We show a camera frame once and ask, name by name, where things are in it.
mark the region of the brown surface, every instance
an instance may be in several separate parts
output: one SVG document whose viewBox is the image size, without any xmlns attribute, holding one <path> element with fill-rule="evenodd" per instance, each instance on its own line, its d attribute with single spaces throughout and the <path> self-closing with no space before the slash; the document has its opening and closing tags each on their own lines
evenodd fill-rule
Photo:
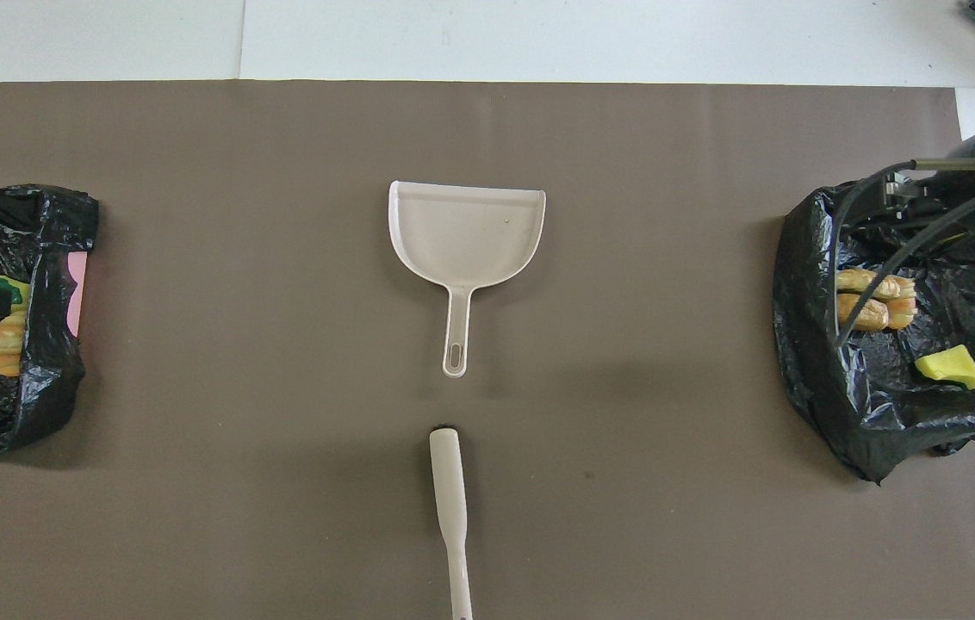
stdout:
<svg viewBox="0 0 975 620">
<path fill-rule="evenodd" d="M 482 619 L 975 617 L 975 446 L 858 482 L 770 331 L 779 217 L 957 131 L 948 90 L 0 85 L 0 185 L 104 204 L 77 415 L 0 458 L 0 617 L 447 617 L 440 421 Z M 394 179 L 548 193 L 461 380 Z"/>
</svg>

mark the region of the black plastic bag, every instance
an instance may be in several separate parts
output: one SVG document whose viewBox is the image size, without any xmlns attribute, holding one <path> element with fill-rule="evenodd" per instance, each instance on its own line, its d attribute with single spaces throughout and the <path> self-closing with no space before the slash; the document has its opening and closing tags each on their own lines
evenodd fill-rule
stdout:
<svg viewBox="0 0 975 620">
<path fill-rule="evenodd" d="M 835 346 L 829 272 L 833 213 L 849 183 L 821 188 L 786 216 L 774 267 L 774 330 L 787 396 L 833 454 L 881 482 L 906 456 L 940 455 L 975 440 L 975 389 L 932 381 L 918 357 L 964 344 L 975 360 L 975 214 L 902 263 L 916 279 L 916 320 L 903 330 L 853 332 Z M 853 226 L 839 236 L 838 270 L 877 270 L 912 229 Z"/>
<path fill-rule="evenodd" d="M 97 200 L 85 193 L 43 185 L 0 189 L 0 275 L 31 287 L 22 372 L 0 376 L 0 452 L 70 419 L 85 369 L 66 325 L 77 286 L 66 260 L 69 252 L 91 250 L 96 235 Z"/>
</svg>

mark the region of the dustpan pan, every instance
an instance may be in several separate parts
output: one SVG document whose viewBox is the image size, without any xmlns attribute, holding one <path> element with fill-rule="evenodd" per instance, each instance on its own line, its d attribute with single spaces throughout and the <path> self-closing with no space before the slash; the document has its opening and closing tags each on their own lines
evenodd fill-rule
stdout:
<svg viewBox="0 0 975 620">
<path fill-rule="evenodd" d="M 463 376 L 469 357 L 472 293 L 522 271 L 537 251 L 545 222 L 538 189 L 463 188 L 393 181 L 388 229 L 400 260 L 449 291 L 441 369 Z"/>
</svg>

